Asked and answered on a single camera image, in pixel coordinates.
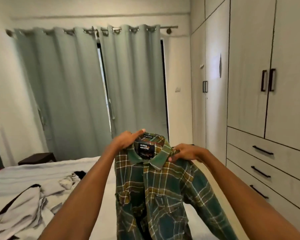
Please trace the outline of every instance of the green plaid shirt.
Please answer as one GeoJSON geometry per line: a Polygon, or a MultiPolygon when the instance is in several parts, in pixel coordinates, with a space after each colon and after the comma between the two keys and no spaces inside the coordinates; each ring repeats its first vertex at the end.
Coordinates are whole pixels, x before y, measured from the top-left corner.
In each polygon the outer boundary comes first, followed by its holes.
{"type": "Polygon", "coordinates": [[[207,178],[191,161],[167,161],[174,153],[163,136],[144,133],[116,156],[117,239],[192,240],[183,202],[217,238],[237,239],[207,178]],[[141,158],[140,144],[154,157],[141,158]]]}

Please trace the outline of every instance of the black handle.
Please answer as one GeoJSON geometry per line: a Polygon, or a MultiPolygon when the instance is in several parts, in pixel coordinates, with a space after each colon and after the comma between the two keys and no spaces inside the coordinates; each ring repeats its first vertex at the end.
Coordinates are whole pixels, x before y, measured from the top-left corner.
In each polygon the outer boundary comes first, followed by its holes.
{"type": "Polygon", "coordinates": [[[276,69],[272,68],[270,69],[270,74],[269,74],[269,92],[273,92],[274,89],[272,89],[272,83],[273,83],[273,72],[275,72],[276,69]]]}
{"type": "Polygon", "coordinates": [[[253,187],[253,185],[251,184],[250,185],[250,187],[254,190],[254,191],[256,191],[259,195],[261,195],[263,198],[265,198],[265,199],[269,199],[269,197],[268,196],[265,196],[265,195],[263,195],[260,191],[258,191],[255,187],[253,187]]]}
{"type": "Polygon", "coordinates": [[[252,147],[255,148],[255,149],[257,149],[257,150],[259,150],[259,151],[262,151],[262,152],[264,152],[264,153],[267,153],[267,154],[269,154],[269,155],[273,155],[273,152],[267,152],[267,151],[265,151],[264,149],[261,149],[261,148],[257,147],[256,145],[253,145],[252,147]]]}
{"type": "Polygon", "coordinates": [[[263,70],[262,71],[262,79],[261,79],[261,92],[265,92],[265,73],[267,72],[267,70],[263,70]]]}
{"type": "Polygon", "coordinates": [[[264,177],[271,178],[270,175],[266,175],[265,173],[263,173],[263,172],[261,172],[260,170],[256,169],[255,166],[251,166],[251,168],[252,168],[253,170],[256,170],[258,173],[262,174],[264,177]]]}

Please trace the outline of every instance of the bed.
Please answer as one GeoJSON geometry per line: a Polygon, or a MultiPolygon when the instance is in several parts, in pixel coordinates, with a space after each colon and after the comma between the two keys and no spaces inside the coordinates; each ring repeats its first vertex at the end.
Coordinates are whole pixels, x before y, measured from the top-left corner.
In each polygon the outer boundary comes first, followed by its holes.
{"type": "MultiPolygon", "coordinates": [[[[74,171],[87,172],[98,159],[99,157],[82,158],[71,161],[14,166],[0,170],[0,209],[2,209],[11,200],[11,195],[16,195],[33,184],[41,184],[46,181],[61,179],[74,171]]],[[[208,178],[238,238],[248,239],[233,209],[209,170],[202,163],[195,163],[208,178]]],[[[91,240],[116,240],[115,191],[116,176],[114,165],[112,165],[104,191],[100,214],[90,237],[91,240]]],[[[207,226],[205,226],[202,220],[198,217],[192,206],[186,204],[184,206],[189,219],[189,226],[193,240],[216,239],[211,234],[207,226]]]]}

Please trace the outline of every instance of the curtain rod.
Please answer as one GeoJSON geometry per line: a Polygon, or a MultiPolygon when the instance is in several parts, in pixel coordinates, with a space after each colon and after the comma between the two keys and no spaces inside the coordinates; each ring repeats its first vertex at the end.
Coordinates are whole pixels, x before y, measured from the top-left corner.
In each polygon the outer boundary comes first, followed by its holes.
{"type": "MultiPolygon", "coordinates": [[[[172,33],[172,30],[171,30],[172,28],[179,28],[179,26],[176,25],[176,26],[161,26],[160,27],[160,29],[167,29],[167,34],[171,34],[172,33]]],[[[121,31],[121,30],[122,30],[122,28],[115,28],[115,27],[112,28],[112,31],[121,31]]],[[[54,31],[53,29],[46,29],[46,30],[44,30],[44,32],[47,35],[53,33],[53,31],[54,31]]],[[[68,34],[68,35],[73,35],[75,33],[75,29],[73,29],[73,28],[72,29],[63,29],[63,31],[66,34],[68,34]]],[[[90,34],[90,35],[96,34],[96,36],[99,37],[99,31],[97,29],[95,29],[93,26],[90,29],[85,29],[84,28],[83,31],[86,34],[90,34]]],[[[108,29],[107,28],[101,28],[101,31],[108,31],[108,29]]],[[[25,35],[29,35],[29,34],[33,33],[33,30],[23,30],[22,32],[25,35]]],[[[7,33],[8,36],[13,37],[13,34],[14,34],[13,31],[11,31],[9,29],[6,29],[6,33],[7,33]]]]}

